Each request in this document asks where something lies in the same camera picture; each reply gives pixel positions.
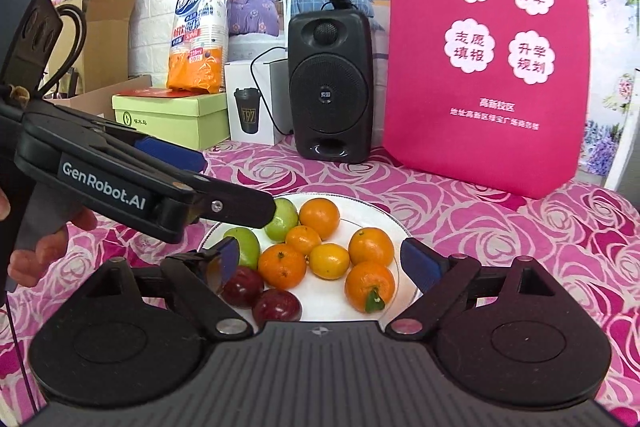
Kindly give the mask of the person's left hand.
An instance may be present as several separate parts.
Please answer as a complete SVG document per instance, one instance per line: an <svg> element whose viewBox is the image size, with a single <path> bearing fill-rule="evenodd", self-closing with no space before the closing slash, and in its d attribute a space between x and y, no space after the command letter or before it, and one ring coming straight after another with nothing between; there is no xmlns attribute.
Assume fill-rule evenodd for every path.
<svg viewBox="0 0 640 427"><path fill-rule="evenodd" d="M1 190L1 221L9 216L11 205ZM91 231L96 227L96 216L87 208L70 221L75 227ZM66 225L56 233L39 239L34 251L13 251L8 275L15 283L25 287L34 287L46 275L50 265L67 253L68 231Z"/></svg>

